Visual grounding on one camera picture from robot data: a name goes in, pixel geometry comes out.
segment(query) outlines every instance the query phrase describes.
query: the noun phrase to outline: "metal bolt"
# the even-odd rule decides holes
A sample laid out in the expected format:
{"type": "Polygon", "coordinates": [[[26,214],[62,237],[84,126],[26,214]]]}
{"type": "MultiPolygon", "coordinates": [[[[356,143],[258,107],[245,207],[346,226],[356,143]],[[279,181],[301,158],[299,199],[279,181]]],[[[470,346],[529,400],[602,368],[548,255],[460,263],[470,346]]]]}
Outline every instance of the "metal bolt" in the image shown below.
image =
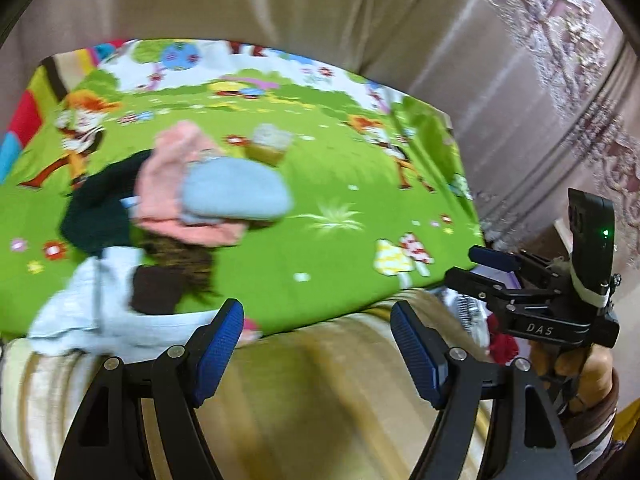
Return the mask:
{"type": "Polygon", "coordinates": [[[115,370],[118,366],[120,366],[120,360],[117,357],[109,357],[104,362],[104,368],[107,370],[115,370]]]}
{"type": "Polygon", "coordinates": [[[528,372],[531,370],[531,363],[524,357],[518,357],[514,362],[514,366],[521,372],[528,372]]]}
{"type": "Polygon", "coordinates": [[[175,359],[181,357],[184,354],[184,346],[182,345],[174,345],[166,351],[166,354],[171,358],[175,359]]]}
{"type": "Polygon", "coordinates": [[[449,350],[449,355],[456,361],[464,361],[466,359],[466,352],[462,348],[452,348],[449,350]]]}

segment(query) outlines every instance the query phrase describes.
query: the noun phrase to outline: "brown striped fabric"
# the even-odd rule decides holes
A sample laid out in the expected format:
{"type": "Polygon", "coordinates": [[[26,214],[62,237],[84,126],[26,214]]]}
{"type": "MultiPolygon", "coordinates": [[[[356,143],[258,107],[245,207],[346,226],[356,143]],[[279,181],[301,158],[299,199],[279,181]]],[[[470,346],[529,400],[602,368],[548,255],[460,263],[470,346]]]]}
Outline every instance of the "brown striped fabric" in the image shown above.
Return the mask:
{"type": "MultiPolygon", "coordinates": [[[[484,358],[447,309],[421,290],[238,349],[216,395],[196,412],[225,480],[409,477],[436,411],[418,397],[391,335],[395,299],[407,299],[449,344],[484,358]]],[[[7,358],[20,360],[13,349],[7,358]]],[[[3,408],[26,405],[16,431],[23,463],[36,480],[52,478],[67,422],[95,371],[97,360],[87,367],[85,358],[77,352],[39,357],[27,373],[13,372],[14,379],[22,377],[21,399],[2,395],[3,408]]],[[[143,402],[143,418],[156,479],[170,480],[152,400],[143,402]]],[[[463,480],[476,478],[487,425],[487,412],[481,411],[463,480]]]]}

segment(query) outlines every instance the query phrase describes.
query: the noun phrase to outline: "printed mushroom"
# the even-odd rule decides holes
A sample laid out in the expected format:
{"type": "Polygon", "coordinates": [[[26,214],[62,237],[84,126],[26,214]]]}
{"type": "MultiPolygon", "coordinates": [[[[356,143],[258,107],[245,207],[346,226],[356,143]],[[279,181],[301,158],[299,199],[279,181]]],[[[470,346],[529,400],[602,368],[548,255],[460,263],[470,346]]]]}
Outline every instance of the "printed mushroom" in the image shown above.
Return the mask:
{"type": "Polygon", "coordinates": [[[385,276],[397,276],[400,288],[410,288],[412,285],[409,272],[414,269],[414,261],[389,240],[380,239],[376,242],[376,257],[373,267],[385,276]]]}
{"type": "Polygon", "coordinates": [[[400,238],[400,246],[405,256],[408,256],[415,262],[415,268],[425,278],[431,276],[427,265],[435,263],[431,255],[424,249],[424,245],[413,233],[405,233],[400,238]]]}

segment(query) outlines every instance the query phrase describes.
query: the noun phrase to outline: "red mushroom print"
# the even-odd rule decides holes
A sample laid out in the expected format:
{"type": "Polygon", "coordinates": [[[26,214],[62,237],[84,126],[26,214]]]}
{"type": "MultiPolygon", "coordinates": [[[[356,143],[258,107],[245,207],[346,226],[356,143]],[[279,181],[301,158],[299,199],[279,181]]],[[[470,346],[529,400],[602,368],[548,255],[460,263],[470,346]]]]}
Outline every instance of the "red mushroom print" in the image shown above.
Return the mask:
{"type": "Polygon", "coordinates": [[[318,69],[318,73],[321,76],[324,76],[324,77],[333,77],[334,76],[334,72],[327,66],[320,67],[318,69]]]}
{"type": "Polygon", "coordinates": [[[226,136],[225,141],[227,144],[230,144],[231,146],[244,146],[249,143],[249,139],[240,135],[226,136]]]}
{"type": "Polygon", "coordinates": [[[424,245],[415,234],[405,233],[402,235],[400,237],[400,246],[404,255],[415,262],[415,269],[420,272],[421,276],[427,277],[431,275],[427,265],[434,264],[436,260],[424,249],[424,245]]]}
{"type": "Polygon", "coordinates": [[[42,252],[47,260],[61,260],[66,255],[66,245],[52,240],[42,246],[42,252]]]}

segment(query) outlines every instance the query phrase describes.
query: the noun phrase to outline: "red flower print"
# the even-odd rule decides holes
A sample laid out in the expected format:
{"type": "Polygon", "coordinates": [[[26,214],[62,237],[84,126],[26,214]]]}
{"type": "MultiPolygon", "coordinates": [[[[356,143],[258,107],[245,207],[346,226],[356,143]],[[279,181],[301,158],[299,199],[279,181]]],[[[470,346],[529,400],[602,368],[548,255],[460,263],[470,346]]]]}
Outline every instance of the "red flower print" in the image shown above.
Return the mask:
{"type": "Polygon", "coordinates": [[[226,143],[231,146],[244,146],[249,142],[249,139],[240,135],[229,135],[225,138],[226,143]]]}
{"type": "Polygon", "coordinates": [[[61,260],[66,255],[66,245],[52,240],[42,246],[42,252],[47,260],[61,260]]]}

